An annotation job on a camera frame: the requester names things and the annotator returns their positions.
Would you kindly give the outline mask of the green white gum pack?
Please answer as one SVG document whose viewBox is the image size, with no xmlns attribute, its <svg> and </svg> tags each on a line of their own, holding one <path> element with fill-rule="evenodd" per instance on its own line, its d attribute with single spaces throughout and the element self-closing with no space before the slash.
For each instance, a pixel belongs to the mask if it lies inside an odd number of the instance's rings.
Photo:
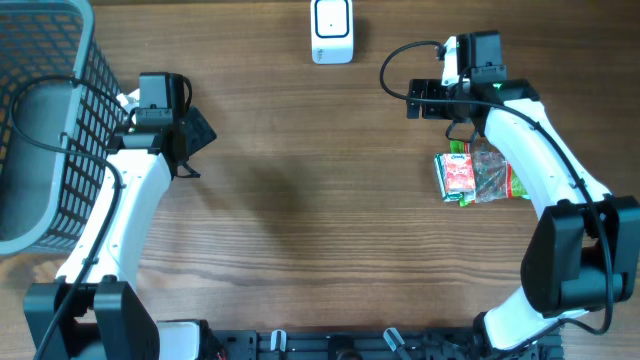
<svg viewBox="0 0 640 360">
<path fill-rule="evenodd" d="M 441 155 L 436 154 L 433 162 L 442 200 L 444 202 L 459 202 L 463 198 L 463 195 L 460 192 L 448 192 L 445 188 L 445 174 L 441 162 Z"/>
</svg>

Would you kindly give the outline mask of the green snack bag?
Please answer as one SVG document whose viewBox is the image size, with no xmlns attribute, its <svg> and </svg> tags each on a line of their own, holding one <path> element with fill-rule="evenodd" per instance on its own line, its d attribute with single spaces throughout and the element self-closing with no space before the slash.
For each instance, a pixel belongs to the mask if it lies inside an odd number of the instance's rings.
<svg viewBox="0 0 640 360">
<path fill-rule="evenodd" d="M 475 197 L 463 195 L 459 199 L 461 207 L 508 198 L 530 199 L 511 164 L 488 141 L 475 140 L 469 143 L 451 140 L 450 151 L 468 154 L 472 160 L 476 183 Z"/>
</svg>

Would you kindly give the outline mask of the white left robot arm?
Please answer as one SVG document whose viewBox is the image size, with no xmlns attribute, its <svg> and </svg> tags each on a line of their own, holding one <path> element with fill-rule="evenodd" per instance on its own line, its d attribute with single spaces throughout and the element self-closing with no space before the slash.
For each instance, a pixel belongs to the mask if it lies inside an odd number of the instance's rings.
<svg viewBox="0 0 640 360">
<path fill-rule="evenodd" d="M 52 283 L 34 284 L 24 313 L 38 359 L 218 359 L 204 320 L 156 322 L 136 293 L 154 213 L 178 169 L 215 132 L 192 107 L 190 80 L 143 73 L 139 99 L 92 159 L 105 175 L 90 218 Z"/>
</svg>

